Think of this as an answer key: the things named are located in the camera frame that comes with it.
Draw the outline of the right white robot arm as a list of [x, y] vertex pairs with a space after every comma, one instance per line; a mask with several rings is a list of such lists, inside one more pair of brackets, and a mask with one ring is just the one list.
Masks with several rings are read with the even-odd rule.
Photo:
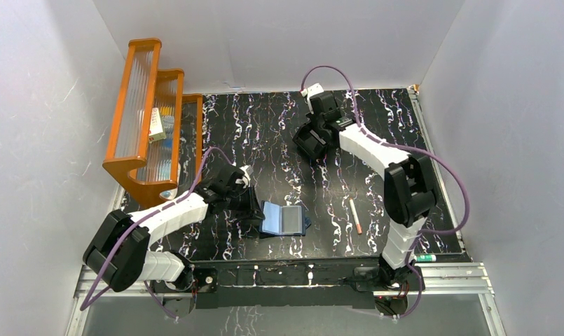
[[387, 243], [380, 254], [380, 283], [396, 290], [407, 280], [413, 245], [432, 208], [436, 191], [432, 164], [374, 135], [363, 123], [344, 116], [334, 96], [320, 85], [301, 90], [309, 111], [294, 141], [311, 159], [332, 148], [353, 154], [383, 177], [383, 201], [390, 217]]

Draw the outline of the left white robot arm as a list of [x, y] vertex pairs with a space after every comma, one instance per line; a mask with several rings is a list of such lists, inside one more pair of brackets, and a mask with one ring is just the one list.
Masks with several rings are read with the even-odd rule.
[[176, 251], [151, 251], [151, 246], [217, 212], [262, 221], [252, 173], [250, 165], [226, 164], [216, 176], [170, 202], [134, 213], [111, 211], [85, 250], [83, 263], [115, 292], [137, 281], [164, 281], [176, 291], [187, 291], [195, 281], [191, 261]]

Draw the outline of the blue leather card holder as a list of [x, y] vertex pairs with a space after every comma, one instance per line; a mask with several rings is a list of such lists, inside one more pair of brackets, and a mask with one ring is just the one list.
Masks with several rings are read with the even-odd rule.
[[305, 236], [311, 226], [301, 205], [279, 205], [272, 202], [261, 203], [264, 219], [259, 226], [262, 235], [285, 237]]

